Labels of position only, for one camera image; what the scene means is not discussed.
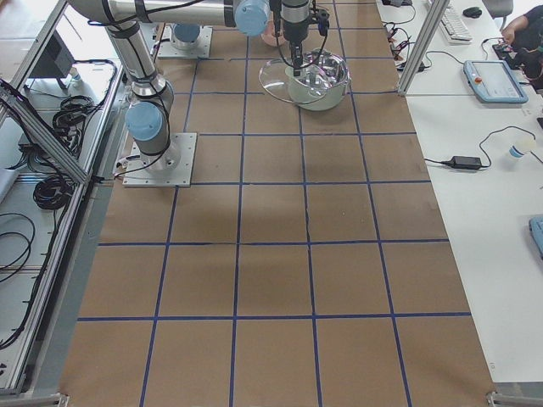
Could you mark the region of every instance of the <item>cable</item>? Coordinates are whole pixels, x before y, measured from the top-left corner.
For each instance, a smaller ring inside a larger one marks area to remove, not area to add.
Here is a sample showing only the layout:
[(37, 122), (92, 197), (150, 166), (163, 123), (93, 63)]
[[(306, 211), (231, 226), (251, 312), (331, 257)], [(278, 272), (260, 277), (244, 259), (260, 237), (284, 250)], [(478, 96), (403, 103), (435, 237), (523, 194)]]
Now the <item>cable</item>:
[(39, 93), (40, 95), (50, 96), (51, 98), (57, 98), (57, 99), (66, 98), (66, 96), (53, 95), (52, 93), (43, 92), (38, 89), (32, 89), (31, 87), (27, 87), (27, 89), (29, 90), (29, 92)]
[(406, 20), (406, 21), (401, 21), (399, 23), (395, 23), (394, 21), (388, 21), (388, 22), (385, 22), (385, 21), (382, 21), (383, 24), (394, 24), (394, 25), (400, 25), (400, 24), (407, 24), (407, 23), (411, 23), (415, 17), (417, 17), (417, 9), (415, 8), (415, 6), (413, 6), (412, 4), (408, 4), (409, 7), (411, 7), (411, 9), (413, 10), (413, 16)]
[[(193, 0), (188, 3), (184, 4), (177, 4), (176, 6), (166, 6), (166, 7), (160, 7), (160, 8), (151, 8), (150, 10), (146, 10), (147, 14), (153, 14), (153, 13), (159, 13), (161, 11), (170, 11), (175, 10), (178, 8), (184, 8), (192, 6), (193, 4), (202, 3), (204, 0)], [(98, 23), (97, 21), (89, 20), (87, 23), (89, 25), (98, 26), (98, 27), (111, 27), (116, 26), (119, 24), (127, 23), (128, 21), (132, 21), (137, 18), (137, 14), (130, 15), (122, 20), (110, 20), (109, 23)]]
[[(525, 130), (521, 127), (517, 127), (515, 125), (509, 125), (507, 127), (504, 127), (503, 129), (500, 129), (500, 130), (495, 130), (495, 131), (492, 131), (488, 134), (488, 136), (486, 136), (483, 140), (481, 140), (481, 142), (479, 143), (479, 148), (480, 150), (483, 152), (484, 156), (486, 157), (486, 159), (488, 160), (488, 164), (487, 165), (484, 165), (481, 163), (481, 159), (479, 157), (465, 157), (465, 156), (453, 156), (450, 160), (448, 161), (438, 161), (438, 160), (434, 160), (434, 159), (424, 159), (425, 161), (428, 161), (430, 163), (435, 163), (435, 164), (442, 164), (442, 165), (446, 165), (448, 167), (451, 167), (451, 168), (454, 168), (454, 169), (457, 169), (457, 170), (480, 170), (480, 169), (488, 169), (492, 166), (492, 159), (490, 158), (489, 154), (486, 152), (486, 150), (483, 148), (483, 144), (485, 142), (487, 142), (493, 135), (497, 134), (497, 133), (501, 133), (505, 130), (509, 130), (509, 129), (517, 129), (517, 130), (520, 130), (520, 131), (523, 131), (525, 133), (528, 133), (530, 134), (533, 139), (535, 140), (535, 134), (531, 131), (528, 131), (528, 130)], [(530, 152), (541, 164), (543, 164), (543, 159), (541, 159), (539, 156), (537, 156), (535, 153), (533, 152)]]
[(51, 233), (51, 240), (49, 241), (47, 254), (45, 255), (42, 267), (40, 268), (40, 270), (39, 270), (39, 272), (38, 272), (38, 274), (37, 274), (37, 276), (36, 276), (36, 278), (34, 280), (34, 284), (32, 285), (31, 296), (30, 296), (29, 300), (26, 301), (25, 315), (23, 316), (23, 319), (22, 319), (20, 325), (16, 329), (13, 330), (13, 333), (7, 339), (0, 340), (0, 350), (4, 350), (4, 349), (10, 347), (11, 345), (13, 345), (17, 341), (17, 339), (20, 337), (20, 334), (26, 328), (26, 322), (30, 318), (32, 306), (34, 305), (34, 302), (36, 301), (36, 297), (37, 297), (37, 294), (38, 294), (40, 284), (42, 282), (42, 278), (43, 278), (45, 272), (48, 269), (48, 263), (49, 263), (49, 260), (51, 259), (51, 255), (53, 253), (53, 245), (54, 245), (54, 243), (56, 241), (56, 238), (57, 238), (57, 236), (59, 234), (59, 227), (60, 227), (60, 225), (62, 223), (62, 220), (63, 220), (64, 216), (66, 215), (67, 211), (68, 211), (68, 206), (65, 206), (64, 210), (62, 211), (61, 216), (58, 219), (58, 221), (54, 222), (54, 229), (53, 229), (53, 232)]
[(74, 193), (74, 186), (62, 176), (49, 176), (36, 184), (32, 198), (38, 208), (57, 210), (65, 206)]
[(7, 281), (11, 277), (13, 277), (17, 273), (19, 273), (19, 271), (21, 271), (23, 269), (23, 267), (25, 267), (26, 261), (31, 256), (31, 246), (32, 246), (32, 243), (34, 242), (34, 237), (36, 237), (36, 225), (34, 224), (32, 219), (29, 218), (28, 216), (23, 215), (23, 214), (19, 214), (19, 213), (16, 213), (16, 212), (10, 212), (10, 213), (7, 213), (7, 214), (0, 214), (0, 217), (3, 217), (3, 216), (19, 216), (21, 218), (24, 218), (32, 226), (32, 233), (31, 233), (30, 237), (26, 236), (25, 234), (23, 234), (23, 233), (21, 233), (19, 231), (6, 231), (4, 233), (0, 233), (0, 239), (3, 238), (3, 237), (12, 236), (12, 237), (20, 237), (26, 242), (25, 250), (23, 250), (23, 252), (19, 255), (19, 257), (17, 257), (15, 260), (10, 262), (8, 265), (3, 265), (2, 267), (0, 267), (0, 271), (7, 270), (9, 267), (15, 265), (15, 263), (17, 263), (20, 259), (25, 257), (23, 259), (22, 263), (20, 265), (17, 265), (16, 269), (13, 272), (9, 273), (6, 277), (0, 279), (0, 282)]
[(501, 133), (505, 130), (509, 130), (509, 129), (517, 129), (517, 130), (520, 130), (520, 131), (523, 131), (525, 133), (528, 133), (530, 134), (534, 140), (535, 140), (535, 134), (532, 133), (531, 131), (528, 131), (528, 130), (525, 130), (525, 129), (522, 129), (520, 127), (517, 127), (515, 125), (508, 125), (507, 127), (504, 127), (503, 129), (500, 129), (500, 130), (495, 130), (495, 131), (492, 131), (491, 133), (489, 133), (489, 135), (487, 137), (485, 137), (483, 139), (482, 142), (479, 143), (479, 148), (481, 149), (481, 151), (484, 153), (484, 155), (486, 156), (486, 158), (489, 160), (489, 164), (486, 166), (487, 168), (490, 168), (490, 166), (492, 165), (492, 160), (490, 159), (490, 156), (486, 153), (486, 151), (484, 150), (483, 148), (483, 143), (485, 143), (490, 137), (492, 137), (493, 135), (495, 135), (496, 133)]
[(483, 49), (483, 52), (484, 52), (484, 60), (488, 60), (489, 58), (489, 53), (486, 51), (486, 49), (484, 49), (484, 45), (490, 41), (490, 40), (503, 40), (503, 36), (493, 36), (491, 38), (485, 38), (482, 42), (481, 42), (481, 48)]
[[(317, 53), (316, 57), (312, 61), (310, 61), (309, 63), (300, 66), (299, 68), (301, 70), (304, 70), (305, 68), (309, 68), (312, 65), (317, 65), (318, 64), (318, 62), (321, 60), (322, 52), (324, 51), (324, 46), (326, 45), (326, 40), (327, 39), (328, 39), (328, 33), (324, 36), (324, 40), (322, 40), (321, 48), (319, 49), (319, 52)], [(279, 55), (281, 55), (281, 59), (283, 60), (283, 63), (285, 65), (289, 66), (290, 68), (293, 68), (294, 66), (291, 63), (289, 63), (285, 59), (285, 56), (283, 55), (283, 51), (281, 50), (281, 47), (279, 46), (279, 37), (277, 35), (275, 35), (275, 43), (277, 44), (277, 49), (279, 50)]]
[(464, 63), (458, 59), (457, 57), (455, 57), (453, 54), (451, 53), (448, 53), (446, 51), (427, 51), (424, 56), (426, 57), (426, 59), (430, 62), (430, 65), (428, 66), (429, 68), (432, 67), (432, 65), (434, 65), (434, 63), (432, 62), (432, 59), (430, 59), (430, 57), (428, 56), (429, 53), (444, 53), (445, 55), (449, 55), (451, 58), (453, 58), (458, 64), (460, 65), (464, 65)]
[[(137, 58), (137, 61), (138, 63), (140, 64), (140, 67), (142, 68), (142, 72), (145, 76), (148, 76), (147, 72), (145, 72), (145, 67), (143, 66), (143, 61), (142, 59), (140, 58), (139, 54), (137, 53), (137, 50), (136, 50), (136, 47), (134, 46), (134, 44), (132, 43), (131, 39), (130, 38), (127, 38), (126, 39), (128, 41), (128, 43), (130, 44), (130, 46), (132, 47), (132, 50), (134, 51), (134, 54), (136, 55), (136, 58)], [(157, 98), (160, 100), (160, 104), (162, 105), (162, 109), (164, 110), (164, 114), (166, 116), (166, 125), (168, 127), (168, 143), (166, 144), (166, 147), (160, 152), (160, 154), (157, 156), (156, 159), (154, 159), (153, 161), (151, 161), (149, 164), (146, 164), (140, 168), (136, 168), (134, 170), (128, 170), (128, 171), (124, 171), (124, 172), (121, 172), (121, 173), (118, 173), (118, 174), (115, 174), (113, 179), (116, 180), (118, 179), (120, 176), (125, 176), (126, 174), (131, 174), (132, 172), (137, 172), (137, 171), (141, 171), (141, 170), (146, 170), (147, 168), (149, 168), (151, 165), (157, 163), (165, 154), (165, 152), (168, 150), (169, 146), (170, 146), (170, 142), (171, 142), (171, 128), (170, 128), (170, 113), (168, 112), (168, 109), (166, 108), (165, 106), (165, 103), (164, 103), (164, 99), (162, 98), (162, 96), (160, 95), (159, 91), (156, 89), (156, 87), (154, 87), (153, 85), (153, 82), (150, 81), (149, 82), (149, 85), (153, 88), (154, 90), (154, 93), (155, 95), (157, 96)]]

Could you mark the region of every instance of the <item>grid square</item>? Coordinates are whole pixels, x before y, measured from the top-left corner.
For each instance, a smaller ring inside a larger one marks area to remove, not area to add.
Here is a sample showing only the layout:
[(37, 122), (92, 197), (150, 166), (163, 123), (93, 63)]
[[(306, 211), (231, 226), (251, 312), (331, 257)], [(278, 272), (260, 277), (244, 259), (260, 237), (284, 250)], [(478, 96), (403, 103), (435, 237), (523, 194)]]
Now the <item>grid square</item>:
[(192, 183), (239, 182), (241, 136), (200, 136)]
[(333, 109), (322, 112), (301, 109), (300, 112), (304, 134), (357, 133), (355, 111), (348, 96)]
[(194, 185), (179, 191), (172, 242), (235, 243), (237, 185)]
[(239, 315), (310, 315), (307, 247), (242, 246)]
[(341, 30), (341, 40), (347, 58), (381, 57), (392, 59), (383, 27), (373, 30)]
[(197, 133), (241, 134), (243, 120), (244, 95), (198, 94), (193, 95), (187, 129)]
[(247, 95), (246, 133), (299, 134), (298, 108), (271, 95)]
[(100, 242), (165, 242), (174, 191), (174, 188), (125, 188), (115, 184)]
[(383, 27), (376, 4), (338, 4), (336, 13), (342, 29)]
[[(285, 56), (289, 55), (287, 43), (281, 46), (281, 50)], [(266, 44), (260, 36), (250, 36), (248, 58), (263, 59), (262, 62), (265, 63), (267, 59), (279, 58), (279, 52), (276, 47)]]
[(243, 243), (306, 242), (304, 189), (299, 186), (244, 186)]
[(245, 137), (244, 182), (302, 182), (299, 137)]
[(349, 59), (353, 92), (392, 92), (398, 72), (392, 59)]
[(308, 186), (307, 197), (313, 242), (376, 238), (366, 185)]
[[(330, 27), (336, 26), (336, 19), (333, 16), (333, 8), (328, 5), (322, 5), (326, 7), (330, 13)], [(319, 35), (319, 31), (309, 30), (309, 36), (304, 40), (304, 50), (305, 52), (312, 51), (313, 49), (321, 49), (322, 41), (324, 37)], [(339, 40), (339, 31), (337, 29), (331, 28), (328, 30), (328, 38), (326, 44), (324, 44), (324, 49), (330, 53), (335, 53), (336, 55), (343, 55), (343, 49), (341, 48), (341, 41)]]
[(317, 407), (311, 321), (239, 321), (234, 406)]
[(323, 405), (407, 406), (390, 319), (320, 320), (318, 337)]
[(145, 405), (228, 405), (232, 323), (161, 321)]
[(173, 133), (182, 133), (188, 111), (188, 95), (176, 95), (170, 111), (170, 128)]
[(405, 98), (394, 93), (354, 95), (358, 125), (364, 133), (409, 133), (415, 127)]
[(430, 183), (372, 186), (382, 239), (446, 239)]
[(159, 72), (171, 83), (174, 92), (190, 92), (193, 88), (196, 61), (191, 59), (159, 59)]
[(164, 247), (98, 247), (80, 316), (153, 316)]
[(314, 245), (311, 258), (319, 315), (390, 312), (377, 244)]
[(400, 318), (397, 324), (413, 405), (488, 405), (485, 395), (494, 386), (471, 317)]
[(391, 243), (383, 251), (396, 312), (469, 312), (449, 243)]
[(244, 60), (198, 61), (195, 92), (244, 92)]
[(416, 135), (364, 136), (364, 151), (372, 181), (430, 179)]
[(267, 59), (250, 59), (247, 64), (247, 92), (265, 93), (258, 76)]
[(85, 407), (138, 406), (153, 322), (79, 322), (59, 390)]
[(210, 58), (246, 58), (247, 41), (247, 37), (238, 30), (213, 30)]
[(358, 136), (304, 136), (309, 182), (365, 181)]
[(172, 246), (160, 314), (232, 315), (235, 245)]

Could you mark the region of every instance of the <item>electronic device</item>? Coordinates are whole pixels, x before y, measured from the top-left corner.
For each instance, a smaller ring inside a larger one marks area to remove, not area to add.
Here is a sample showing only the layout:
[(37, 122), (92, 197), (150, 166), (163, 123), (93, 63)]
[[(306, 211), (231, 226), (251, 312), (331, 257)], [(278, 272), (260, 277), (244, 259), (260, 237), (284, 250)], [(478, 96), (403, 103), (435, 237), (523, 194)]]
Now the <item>electronic device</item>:
[(536, 216), (529, 220), (529, 231), (543, 259), (543, 216)]
[(526, 103), (528, 96), (504, 61), (466, 61), (467, 82), (482, 103)]
[(481, 10), (481, 7), (468, 7), (462, 11), (462, 14), (470, 19), (478, 19), (482, 13), (483, 10)]
[[(427, 5), (431, 6), (432, 1), (427, 0)], [(450, 44), (469, 44), (473, 41), (473, 37), (460, 15), (450, 4), (441, 18), (439, 27)]]
[(518, 59), (515, 59), (517, 53), (513, 51), (509, 44), (494, 44), (492, 46), (492, 49), (494, 49), (496, 56), (500, 60), (506, 61), (506, 64), (509, 66), (509, 68), (511, 68), (512, 70), (519, 69), (520, 62), (518, 61)]
[(412, 0), (381, 0), (385, 6), (412, 6)]
[(70, 50), (62, 41), (59, 33), (55, 31), (45, 47), (30, 78), (62, 79), (68, 76), (75, 60)]

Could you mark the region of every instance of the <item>blue tape grid line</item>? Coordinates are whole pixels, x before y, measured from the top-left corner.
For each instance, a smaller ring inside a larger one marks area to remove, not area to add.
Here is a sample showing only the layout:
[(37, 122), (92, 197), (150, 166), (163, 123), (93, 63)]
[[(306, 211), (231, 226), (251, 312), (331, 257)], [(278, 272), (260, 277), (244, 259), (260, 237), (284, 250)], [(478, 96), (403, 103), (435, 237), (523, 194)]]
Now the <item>blue tape grid line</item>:
[(337, 315), (163, 315), (163, 316), (82, 316), (78, 322), (126, 322), (126, 321), (288, 321), (288, 320), (367, 320), (377, 318), (458, 318), (470, 317), (471, 312), (413, 312), (382, 314)]
[[(335, 0), (330, 3), (333, 5), (334, 10), (336, 11), (336, 21), (338, 23), (338, 28), (334, 28), (332, 30), (337, 30), (339, 33), (339, 41), (341, 44), (343, 55), (345, 56), (344, 51), (344, 43), (342, 38), (342, 31), (356, 31), (356, 30), (380, 30), (378, 28), (348, 28), (348, 29), (342, 29), (339, 27), (339, 18), (337, 14), (337, 5)], [(374, 3), (341, 3), (341, 5), (349, 5), (349, 4), (374, 4)], [(350, 59), (390, 59), (385, 57), (354, 57)], [(244, 171), (244, 138), (245, 137), (265, 137), (268, 136), (266, 134), (246, 134), (245, 133), (245, 122), (246, 122), (246, 114), (247, 114), (247, 96), (249, 94), (260, 94), (260, 92), (248, 92), (247, 86), (248, 86), (248, 65), (249, 61), (251, 60), (249, 58), (249, 39), (246, 43), (246, 58), (242, 59), (245, 60), (245, 89), (244, 92), (195, 92), (194, 91), (194, 85), (196, 81), (196, 74), (198, 71), (198, 64), (196, 63), (196, 67), (194, 70), (193, 75), (193, 83), (191, 87), (190, 92), (180, 92), (178, 94), (182, 95), (188, 95), (188, 107), (187, 107), (187, 113), (185, 116), (185, 124), (184, 124), (184, 131), (188, 127), (188, 120), (189, 120), (189, 114), (190, 109), (193, 101), (193, 95), (195, 94), (243, 94), (244, 95), (244, 117), (243, 117), (243, 130), (242, 134), (234, 133), (234, 134), (200, 134), (199, 137), (203, 136), (241, 136), (242, 137), (242, 151), (241, 151), (241, 160), (240, 160), (240, 180), (243, 179), (243, 171)], [(356, 105), (354, 100), (355, 94), (376, 94), (376, 93), (390, 93), (387, 92), (350, 92), (349, 97), (351, 98), (354, 114), (355, 114), (355, 122), (356, 122), (356, 128), (357, 133), (345, 133), (345, 135), (352, 135), (359, 138), (359, 143), (361, 146), (362, 151), (362, 158), (364, 161), (364, 171), (366, 172), (367, 181), (361, 181), (361, 182), (308, 182), (306, 180), (306, 173), (305, 173), (305, 149), (304, 149), (304, 141), (306, 136), (311, 136), (311, 134), (304, 134), (302, 129), (302, 119), (301, 119), (301, 113), (299, 111), (299, 134), (295, 135), (278, 135), (278, 134), (271, 134), (269, 136), (274, 137), (280, 137), (280, 136), (298, 136), (301, 140), (302, 145), (302, 168), (303, 168), (303, 182), (301, 183), (254, 183), (254, 182), (209, 182), (209, 183), (198, 183), (194, 185), (238, 185), (239, 187), (239, 194), (238, 194), (238, 225), (237, 225), (237, 237), (236, 237), (236, 270), (235, 270), (235, 278), (234, 278), (234, 301), (233, 301), (233, 315), (232, 316), (222, 316), (222, 315), (173, 315), (173, 316), (160, 316), (160, 301), (162, 297), (162, 290), (164, 286), (165, 281), (165, 273), (166, 273), (166, 266), (168, 261), (168, 253), (171, 246), (182, 246), (182, 245), (208, 245), (208, 244), (221, 244), (221, 243), (174, 243), (171, 241), (171, 233), (173, 228), (173, 223), (175, 219), (175, 212), (176, 212), (176, 203), (177, 199), (180, 193), (180, 189), (176, 188), (174, 199), (172, 203), (171, 208), (171, 217), (170, 217), (170, 223), (168, 227), (168, 234), (167, 234), (167, 240), (165, 243), (100, 243), (99, 245), (102, 247), (115, 247), (115, 246), (157, 246), (157, 247), (165, 247), (165, 253), (163, 258), (163, 265), (160, 275), (160, 285), (159, 285), (159, 291), (157, 293), (157, 299), (156, 299), (156, 305), (155, 305), (155, 311), (154, 315), (152, 316), (116, 316), (116, 317), (81, 317), (78, 318), (79, 322), (107, 322), (107, 321), (152, 321), (153, 327), (151, 331), (151, 337), (149, 340), (149, 347), (148, 347), (148, 357), (147, 362), (145, 366), (145, 372), (144, 372), (144, 378), (143, 378), (143, 385), (142, 385), (142, 393), (140, 398), (140, 407), (143, 407), (145, 405), (145, 396), (148, 386), (148, 377), (150, 372), (150, 366), (152, 362), (152, 356), (153, 356), (153, 350), (154, 350), (154, 340), (156, 336), (156, 329), (159, 321), (231, 321), (232, 322), (232, 358), (231, 358), (231, 377), (230, 377), (230, 394), (229, 394), (229, 407), (233, 407), (234, 405), (234, 385), (235, 385), (235, 361), (236, 361), (236, 334), (237, 334), (237, 321), (281, 321), (281, 320), (311, 320), (312, 321), (312, 328), (313, 328), (313, 344), (314, 344), (314, 354), (315, 354), (315, 369), (316, 369), (316, 387), (317, 387), (317, 397), (318, 397), (318, 404), (319, 407), (323, 406), (323, 400), (322, 400), (322, 389), (321, 389), (321, 379), (320, 379), (320, 366), (319, 366), (319, 353), (318, 353), (318, 331), (317, 331), (317, 321), (319, 320), (326, 320), (326, 319), (370, 319), (370, 318), (390, 318), (393, 323), (393, 328), (395, 332), (395, 341), (397, 346), (397, 352), (400, 359), (400, 368), (401, 368), (401, 375), (404, 382), (404, 387), (406, 390), (406, 398), (407, 403), (409, 407), (412, 407), (411, 403), (411, 396), (410, 396), (410, 390), (409, 390), (409, 384), (407, 381), (406, 376), (406, 368), (403, 360), (403, 356), (401, 353), (401, 344), (400, 344), (400, 336), (398, 333), (397, 325), (396, 325), (396, 319), (402, 319), (402, 318), (431, 318), (431, 317), (469, 317), (471, 316), (471, 313), (469, 312), (443, 312), (443, 313), (398, 313), (396, 314), (394, 311), (394, 304), (390, 292), (390, 286), (389, 286), (389, 279), (388, 279), (388, 273), (386, 269), (386, 262), (383, 254), (383, 244), (385, 243), (439, 243), (439, 242), (448, 242), (448, 239), (396, 239), (396, 240), (386, 240), (381, 239), (379, 229), (378, 229), (378, 219), (375, 212), (375, 204), (373, 202), (373, 196), (372, 196), (372, 184), (379, 184), (379, 183), (428, 183), (429, 180), (415, 180), (415, 181), (370, 181), (369, 174), (366, 167), (366, 156), (364, 154), (364, 148), (363, 148), (363, 139), (365, 136), (390, 136), (390, 135), (412, 135), (416, 134), (415, 132), (386, 132), (386, 133), (361, 133), (360, 124), (358, 122), (358, 114), (356, 112)], [(315, 134), (313, 136), (329, 136), (327, 134)], [(241, 243), (241, 215), (242, 215), (242, 196), (243, 196), (243, 186), (245, 185), (299, 185), (304, 188), (304, 200), (305, 200), (305, 224), (306, 224), (306, 235), (307, 235), (307, 241), (306, 242), (299, 242), (299, 243)], [(342, 242), (312, 242), (311, 236), (310, 236), (310, 230), (309, 230), (309, 210), (308, 210), (308, 197), (307, 197), (307, 187), (312, 185), (367, 185), (368, 191), (370, 195), (370, 202), (372, 206), (372, 213), (373, 213), (373, 221), (377, 232), (377, 239), (375, 240), (360, 240), (360, 241), (342, 241)], [(386, 283), (387, 288), (387, 294), (389, 299), (389, 313), (382, 313), (382, 314), (360, 314), (360, 315), (318, 315), (316, 313), (316, 304), (315, 304), (315, 291), (314, 291), (314, 281), (313, 281), (313, 270), (312, 270), (312, 259), (311, 259), (311, 247), (313, 245), (319, 245), (319, 244), (361, 244), (361, 243), (376, 243), (379, 247), (379, 253), (381, 256), (382, 266), (383, 266), (383, 275)], [(310, 288), (311, 288), (311, 315), (238, 315), (238, 278), (239, 278), (239, 253), (240, 248), (242, 245), (306, 245), (308, 249), (308, 264), (309, 264), (309, 278), (310, 278)]]
[[(311, 315), (316, 315), (315, 306), (315, 282), (313, 278), (313, 261), (311, 253), (311, 234), (310, 234), (310, 216), (309, 216), (309, 199), (307, 197), (307, 173), (305, 168), (305, 143), (302, 130), (302, 114), (301, 108), (298, 107), (298, 123), (299, 123), (299, 139), (301, 143), (302, 155), (302, 180), (304, 188), (304, 211), (305, 211), (305, 237), (307, 244), (307, 264), (309, 265), (309, 287), (311, 295)], [(313, 353), (315, 355), (315, 380), (316, 380), (316, 399), (319, 407), (322, 407), (322, 386), (321, 386), (321, 367), (319, 362), (319, 344), (318, 344), (318, 328), (316, 319), (312, 318), (311, 328), (313, 331)]]
[[(343, 43), (342, 29), (339, 26), (339, 17), (338, 17), (337, 5), (336, 5), (335, 0), (333, 0), (333, 9), (334, 9), (335, 14), (336, 14), (336, 20), (337, 20), (337, 24), (338, 24), (338, 28), (339, 28), (339, 42), (341, 43), (341, 49), (343, 51), (343, 56), (345, 57), (346, 52), (345, 52), (344, 43)], [(349, 96), (350, 96), (350, 100), (352, 102), (352, 106), (353, 106), (353, 110), (354, 110), (354, 114), (355, 114), (356, 129), (357, 129), (358, 133), (360, 134), (361, 133), (361, 124), (360, 124), (360, 122), (358, 120), (359, 116), (358, 116), (358, 112), (356, 110), (355, 98), (354, 98), (354, 95), (352, 93)], [(373, 223), (375, 225), (375, 232), (377, 233), (377, 239), (380, 241), (381, 240), (381, 234), (380, 234), (380, 231), (379, 231), (377, 211), (376, 211), (375, 202), (374, 202), (374, 199), (373, 199), (372, 182), (371, 182), (371, 178), (369, 176), (369, 171), (367, 170), (367, 165), (366, 165), (367, 160), (366, 160), (366, 154), (364, 152), (364, 141), (363, 141), (362, 137), (359, 137), (359, 143), (360, 143), (360, 148), (361, 148), (361, 151), (362, 151), (362, 160), (364, 161), (364, 170), (366, 172), (366, 179), (368, 180), (367, 190), (368, 190), (368, 193), (369, 193), (370, 204), (371, 204), (371, 207), (372, 207)], [(390, 291), (389, 276), (388, 276), (388, 272), (387, 272), (386, 261), (385, 261), (385, 258), (384, 258), (383, 244), (381, 242), (378, 242), (378, 248), (379, 248), (379, 255), (380, 255), (380, 258), (381, 258), (381, 265), (383, 267), (383, 277), (384, 277), (385, 286), (386, 286), (386, 290), (387, 290), (387, 297), (388, 297), (388, 300), (389, 300), (389, 307), (390, 307), (390, 314), (391, 314), (391, 320), (392, 320), (392, 327), (393, 327), (394, 335), (395, 335), (396, 349), (397, 349), (397, 353), (398, 353), (398, 359), (399, 359), (399, 362), (400, 362), (401, 378), (402, 378), (402, 381), (403, 381), (403, 384), (404, 384), (404, 390), (406, 392), (407, 405), (408, 405), (408, 407), (412, 407), (411, 392), (410, 392), (410, 388), (409, 388), (409, 382), (407, 381), (406, 365), (405, 365), (402, 350), (401, 350), (400, 334), (398, 333), (398, 326), (396, 324), (396, 318), (395, 318), (395, 312), (394, 312), (394, 302), (393, 302), (393, 299), (392, 299), (392, 293)]]
[(160, 272), (159, 292), (157, 294), (156, 305), (154, 308), (153, 327), (151, 329), (151, 338), (149, 340), (147, 361), (145, 363), (145, 373), (143, 375), (142, 395), (140, 397), (140, 402), (139, 402), (140, 407), (143, 407), (145, 405), (145, 395), (147, 392), (149, 370), (151, 367), (151, 359), (153, 358), (154, 338), (156, 336), (156, 327), (159, 321), (160, 301), (162, 299), (162, 290), (164, 288), (166, 266), (168, 263), (168, 252), (170, 251), (170, 246), (167, 243), (171, 239), (171, 230), (173, 228), (173, 221), (175, 219), (175, 214), (176, 214), (176, 203), (177, 203), (178, 194), (179, 194), (179, 187), (176, 187), (174, 197), (173, 197), (173, 204), (171, 206), (170, 224), (168, 225), (168, 235), (167, 235), (167, 240), (166, 240), (166, 245), (165, 245), (165, 250), (164, 250), (164, 258), (162, 260), (162, 271)]
[[(187, 105), (187, 112), (185, 115), (185, 123), (183, 125), (183, 131), (187, 131), (188, 126), (188, 116), (190, 114), (190, 106), (192, 104), (193, 100), (193, 91), (194, 91), (194, 85), (196, 82), (196, 73), (198, 72), (198, 63), (196, 62), (196, 66), (194, 67), (194, 74), (193, 74), (193, 83), (191, 84), (191, 94), (188, 99), (188, 105)], [(170, 223), (168, 225), (168, 234), (166, 237), (165, 242), (165, 250), (164, 250), (164, 259), (162, 262), (162, 271), (160, 272), (160, 283), (159, 283), (159, 291), (157, 294), (156, 299), (156, 306), (154, 310), (154, 319), (153, 319), (153, 327), (151, 329), (151, 338), (149, 340), (149, 348), (148, 348), (148, 354), (147, 354), (147, 361), (145, 363), (145, 372), (143, 374), (143, 384), (142, 384), (142, 393), (140, 396), (139, 406), (144, 407), (145, 405), (145, 396), (147, 394), (147, 384), (148, 384), (148, 377), (151, 367), (151, 360), (153, 358), (153, 350), (154, 350), (154, 339), (156, 336), (156, 328), (159, 321), (159, 313), (160, 313), (160, 301), (162, 300), (162, 290), (164, 288), (164, 280), (165, 280), (165, 273), (166, 273), (166, 266), (168, 262), (168, 254), (170, 252), (170, 241), (171, 241), (171, 232), (173, 229), (173, 223), (176, 216), (176, 206), (177, 206), (177, 198), (179, 196), (180, 189), (179, 187), (175, 188), (173, 202), (171, 204), (171, 213), (170, 213)]]
[(213, 244), (233, 245), (238, 246), (316, 246), (327, 244), (387, 244), (387, 243), (447, 243), (449, 239), (370, 239), (370, 240), (342, 240), (342, 241), (330, 241), (330, 242), (247, 242), (247, 243), (228, 243), (228, 242), (169, 242), (169, 243), (157, 243), (157, 242), (118, 242), (118, 243), (99, 243), (99, 247), (112, 248), (112, 247), (125, 247), (125, 246), (210, 246)]
[[(246, 39), (245, 56), (249, 56), (249, 39)], [(249, 60), (245, 60), (245, 96), (244, 96), (244, 117), (242, 121), (241, 135), (241, 158), (239, 160), (239, 191), (238, 191), (238, 222), (236, 230), (236, 270), (234, 275), (234, 297), (233, 297), (233, 321), (232, 321), (232, 353), (230, 360), (230, 393), (228, 395), (228, 406), (234, 406), (234, 390), (236, 386), (236, 343), (238, 334), (238, 289), (239, 289), (239, 253), (241, 248), (241, 216), (244, 186), (241, 180), (244, 178), (244, 153), (245, 153), (245, 126), (247, 118), (247, 88), (249, 85)]]

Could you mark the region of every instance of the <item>metal bowl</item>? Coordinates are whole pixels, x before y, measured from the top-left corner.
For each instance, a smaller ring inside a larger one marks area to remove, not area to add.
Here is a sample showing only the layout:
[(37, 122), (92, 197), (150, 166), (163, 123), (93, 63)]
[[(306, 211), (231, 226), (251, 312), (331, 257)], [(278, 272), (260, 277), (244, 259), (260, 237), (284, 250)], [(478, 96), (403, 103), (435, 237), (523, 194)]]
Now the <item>metal bowl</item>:
[(337, 106), (343, 100), (347, 93), (347, 86), (350, 84), (350, 73), (345, 60), (329, 51), (324, 50), (319, 57), (319, 50), (314, 49), (304, 56), (306, 63), (316, 61), (317, 59), (316, 66), (326, 74), (330, 88), (323, 98), (319, 98), (315, 102), (300, 104), (299, 106), (308, 110), (328, 110)]

